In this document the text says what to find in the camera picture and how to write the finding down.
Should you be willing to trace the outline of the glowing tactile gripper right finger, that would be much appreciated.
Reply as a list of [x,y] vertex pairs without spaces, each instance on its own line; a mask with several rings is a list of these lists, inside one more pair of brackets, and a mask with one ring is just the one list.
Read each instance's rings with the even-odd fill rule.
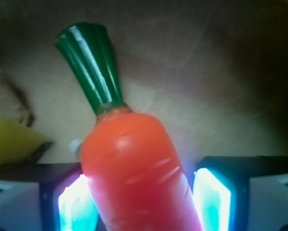
[[204,157],[193,200],[205,231],[288,231],[288,157]]

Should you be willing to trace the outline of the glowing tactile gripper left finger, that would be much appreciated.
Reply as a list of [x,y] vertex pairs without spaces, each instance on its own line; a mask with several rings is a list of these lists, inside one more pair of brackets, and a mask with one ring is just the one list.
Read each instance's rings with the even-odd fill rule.
[[79,163],[0,166],[0,231],[94,231],[98,220]]

